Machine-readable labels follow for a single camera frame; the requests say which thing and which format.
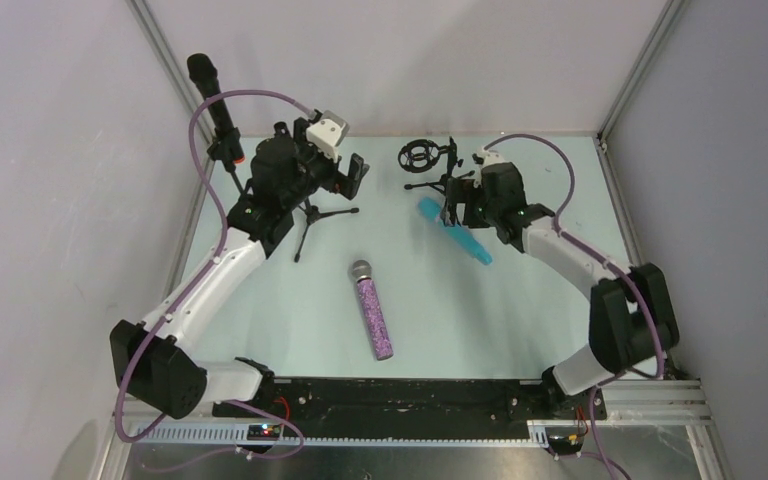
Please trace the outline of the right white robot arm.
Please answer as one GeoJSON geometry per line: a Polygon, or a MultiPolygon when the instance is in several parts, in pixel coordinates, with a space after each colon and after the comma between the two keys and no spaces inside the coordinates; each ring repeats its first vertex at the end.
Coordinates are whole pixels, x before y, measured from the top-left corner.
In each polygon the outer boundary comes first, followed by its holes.
{"type": "Polygon", "coordinates": [[[650,358],[663,372],[680,338],[663,271],[616,262],[563,229],[554,211],[527,202],[512,163],[486,165],[477,180],[449,178],[442,218],[494,229],[503,244],[549,266],[588,300],[585,345],[542,375],[551,395],[580,394],[650,358]]]}

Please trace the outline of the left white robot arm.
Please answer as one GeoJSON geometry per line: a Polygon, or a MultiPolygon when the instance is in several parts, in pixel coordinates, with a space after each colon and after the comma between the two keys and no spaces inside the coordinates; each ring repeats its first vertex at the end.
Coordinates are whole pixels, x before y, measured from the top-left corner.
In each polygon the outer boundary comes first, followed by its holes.
{"type": "Polygon", "coordinates": [[[181,419],[201,403],[250,400],[268,369],[252,360],[199,364],[191,355],[240,283],[262,265],[294,225],[294,211],[318,190],[353,199],[369,167],[354,154],[339,170],[348,124],[325,112],[316,120],[279,122],[249,162],[250,178],[223,216],[222,230],[183,284],[138,323],[110,333],[118,386],[163,415],[181,419]]]}

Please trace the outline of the black microphone orange end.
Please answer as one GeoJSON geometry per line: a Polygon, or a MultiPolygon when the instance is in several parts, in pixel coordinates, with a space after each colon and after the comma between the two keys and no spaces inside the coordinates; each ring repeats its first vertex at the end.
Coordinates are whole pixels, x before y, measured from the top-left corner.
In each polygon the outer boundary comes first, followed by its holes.
{"type": "MultiPolygon", "coordinates": [[[[191,82],[204,100],[221,93],[218,71],[206,54],[190,55],[186,60],[186,65],[191,82]]],[[[215,134],[236,127],[224,100],[217,100],[212,103],[207,107],[207,111],[214,123],[215,134]]]]}

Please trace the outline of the black round base stand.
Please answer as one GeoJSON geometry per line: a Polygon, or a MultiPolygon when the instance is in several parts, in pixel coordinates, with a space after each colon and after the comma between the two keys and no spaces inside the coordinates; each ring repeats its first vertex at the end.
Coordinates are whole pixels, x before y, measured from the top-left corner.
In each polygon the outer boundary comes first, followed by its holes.
{"type": "Polygon", "coordinates": [[[207,153],[214,162],[221,162],[225,171],[230,175],[240,196],[246,194],[246,188],[237,175],[237,165],[245,160],[241,144],[241,134],[238,128],[217,132],[207,153]]]}

